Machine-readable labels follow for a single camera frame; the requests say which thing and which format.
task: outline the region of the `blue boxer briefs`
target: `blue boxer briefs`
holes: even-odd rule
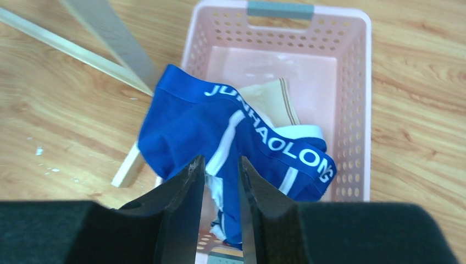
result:
[[[240,247],[238,159],[292,199],[317,201],[336,175],[319,138],[275,133],[231,86],[196,79],[168,65],[139,135],[138,147],[164,180],[197,155],[206,158],[206,183],[219,209],[213,232]]]

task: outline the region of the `wooden floor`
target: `wooden floor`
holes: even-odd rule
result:
[[[111,0],[160,70],[180,63],[195,2]],[[310,2],[373,22],[371,199],[422,205],[466,262],[466,2]],[[57,0],[0,6],[111,59]],[[151,190],[147,166],[130,188],[110,185],[151,98],[6,25],[0,35],[0,199],[118,207]]]

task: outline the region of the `wooden frame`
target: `wooden frame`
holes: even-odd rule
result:
[[[123,67],[3,8],[0,8],[0,21],[153,96],[160,72],[117,16],[110,3],[107,0],[60,0],[60,2],[109,49]],[[127,187],[135,178],[137,169],[143,162],[144,159],[137,148],[136,141],[113,178],[112,185]],[[155,186],[161,183],[162,181],[157,177]]]

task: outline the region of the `perforated basket wall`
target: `perforated basket wall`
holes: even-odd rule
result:
[[[239,89],[285,78],[301,123],[322,127],[339,170],[323,200],[368,201],[369,17],[356,9],[315,6],[306,29],[263,27],[249,24],[247,6],[247,1],[199,3],[182,68]]]

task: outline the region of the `gray handle grip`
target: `gray handle grip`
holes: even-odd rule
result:
[[[249,1],[247,14],[255,17],[311,20],[314,14],[314,6],[311,4]]]

